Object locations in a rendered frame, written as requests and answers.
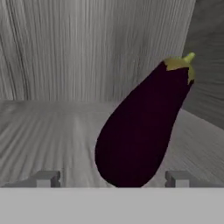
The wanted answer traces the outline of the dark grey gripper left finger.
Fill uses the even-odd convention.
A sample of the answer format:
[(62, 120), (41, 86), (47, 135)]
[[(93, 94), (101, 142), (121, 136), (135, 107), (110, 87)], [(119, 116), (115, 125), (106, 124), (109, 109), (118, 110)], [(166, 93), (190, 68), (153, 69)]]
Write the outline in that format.
[(29, 178), (3, 186), (4, 188), (54, 188), (60, 187), (60, 171), (38, 171)]

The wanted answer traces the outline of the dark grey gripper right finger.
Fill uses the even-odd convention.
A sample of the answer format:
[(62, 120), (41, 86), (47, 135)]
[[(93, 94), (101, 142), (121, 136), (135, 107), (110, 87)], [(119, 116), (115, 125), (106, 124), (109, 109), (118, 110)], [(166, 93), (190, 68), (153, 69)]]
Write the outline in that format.
[(220, 188), (221, 185), (217, 185), (202, 179), (195, 178), (188, 171), (166, 171), (165, 172), (165, 187), (194, 187), (194, 188), (205, 188), (214, 187)]

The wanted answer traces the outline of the dark purple eggplant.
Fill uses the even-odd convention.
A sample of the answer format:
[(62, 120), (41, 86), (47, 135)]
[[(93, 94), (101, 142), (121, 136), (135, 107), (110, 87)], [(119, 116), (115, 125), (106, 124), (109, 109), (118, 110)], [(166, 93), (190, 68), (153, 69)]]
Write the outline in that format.
[(195, 80), (193, 52), (162, 60), (117, 106), (101, 129), (94, 161), (115, 187), (142, 187), (157, 173), (173, 125)]

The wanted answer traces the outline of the grey wooden cabinet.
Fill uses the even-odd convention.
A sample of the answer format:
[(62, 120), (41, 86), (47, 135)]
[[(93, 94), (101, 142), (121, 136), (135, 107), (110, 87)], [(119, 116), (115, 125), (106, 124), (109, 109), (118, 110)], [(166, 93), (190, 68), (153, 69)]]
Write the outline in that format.
[(0, 0), (0, 186), (60, 171), (109, 187), (95, 145), (117, 106), (168, 58), (194, 83), (162, 164), (224, 185), (224, 0)]

